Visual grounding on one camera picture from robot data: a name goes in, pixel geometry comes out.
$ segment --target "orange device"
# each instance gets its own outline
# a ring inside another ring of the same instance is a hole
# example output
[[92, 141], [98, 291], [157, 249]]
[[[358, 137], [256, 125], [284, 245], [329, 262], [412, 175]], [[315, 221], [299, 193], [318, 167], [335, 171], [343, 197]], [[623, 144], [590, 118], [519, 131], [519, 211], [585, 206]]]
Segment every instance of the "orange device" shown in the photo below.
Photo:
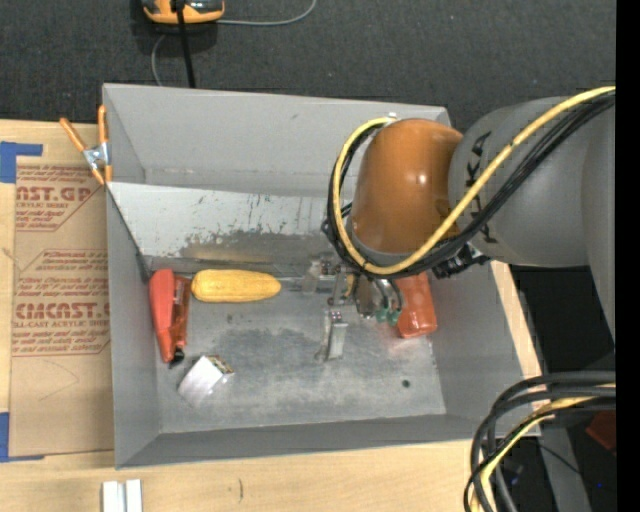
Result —
[[[178, 14], [172, 9], [171, 0], [142, 0], [145, 15], [154, 23], [178, 25]], [[183, 16], [185, 24], [216, 21], [224, 14], [224, 1], [186, 1]]]
[[169, 367], [184, 359], [191, 280], [177, 276], [170, 268], [157, 270], [149, 280], [151, 316], [160, 355]]

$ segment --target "metal clamp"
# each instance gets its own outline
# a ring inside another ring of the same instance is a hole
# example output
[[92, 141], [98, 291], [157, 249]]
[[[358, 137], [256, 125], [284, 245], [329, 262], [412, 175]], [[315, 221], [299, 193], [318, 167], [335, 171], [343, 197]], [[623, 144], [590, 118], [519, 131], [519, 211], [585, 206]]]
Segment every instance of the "metal clamp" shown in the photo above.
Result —
[[113, 168], [111, 167], [111, 151], [107, 131], [107, 111], [104, 105], [101, 105], [98, 109], [98, 138], [100, 143], [95, 147], [90, 148], [84, 143], [78, 131], [66, 117], [60, 118], [60, 125], [67, 132], [72, 144], [84, 155], [89, 167], [91, 167], [91, 174], [93, 174], [98, 183], [104, 185], [105, 181], [111, 181]]

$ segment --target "scratch mark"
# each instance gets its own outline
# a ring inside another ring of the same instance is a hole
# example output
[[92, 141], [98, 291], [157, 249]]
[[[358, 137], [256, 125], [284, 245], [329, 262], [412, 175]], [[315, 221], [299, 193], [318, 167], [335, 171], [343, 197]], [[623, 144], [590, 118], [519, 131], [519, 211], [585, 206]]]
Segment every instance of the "scratch mark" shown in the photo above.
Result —
[[56, 395], [56, 394], [60, 393], [60, 391], [64, 391], [65, 389], [70, 388], [71, 386], [75, 386], [78, 382], [80, 382], [80, 379], [78, 378], [78, 376], [75, 373], [73, 373], [68, 368], [65, 368], [61, 364], [54, 363], [53, 361], [47, 361], [46, 359], [44, 359], [43, 362], [51, 364], [53, 366], [57, 366], [58, 368], [61, 368], [62, 370], [67, 372], [69, 375], [71, 375], [75, 379], [75, 382], [72, 382], [71, 384], [67, 384], [66, 386], [62, 386], [61, 388], [56, 389], [55, 391], [52, 391], [48, 395], [45, 395], [45, 396], [39, 398], [38, 402], [42, 402], [43, 400], [46, 400], [47, 398], [52, 397], [53, 395]]

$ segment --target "metal bracket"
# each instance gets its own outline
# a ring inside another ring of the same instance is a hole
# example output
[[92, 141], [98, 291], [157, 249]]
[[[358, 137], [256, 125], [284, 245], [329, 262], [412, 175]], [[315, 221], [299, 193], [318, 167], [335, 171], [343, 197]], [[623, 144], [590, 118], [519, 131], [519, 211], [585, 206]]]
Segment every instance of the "metal bracket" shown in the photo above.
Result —
[[111, 147], [108, 142], [103, 142], [93, 148], [83, 149], [82, 154], [91, 168], [96, 171], [111, 165]]
[[331, 309], [325, 316], [325, 337], [322, 347], [315, 355], [318, 361], [340, 359], [344, 351], [349, 324], [342, 319], [342, 312]]

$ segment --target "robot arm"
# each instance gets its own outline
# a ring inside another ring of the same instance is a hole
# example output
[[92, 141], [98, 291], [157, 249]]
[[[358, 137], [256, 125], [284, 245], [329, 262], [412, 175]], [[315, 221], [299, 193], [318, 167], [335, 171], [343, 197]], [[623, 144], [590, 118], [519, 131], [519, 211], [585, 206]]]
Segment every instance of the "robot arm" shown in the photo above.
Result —
[[[373, 132], [342, 206], [351, 156]], [[614, 333], [614, 146], [615, 87], [500, 109], [464, 136], [426, 120], [374, 120], [338, 158], [324, 230], [371, 279], [444, 277], [487, 259], [591, 265]]]

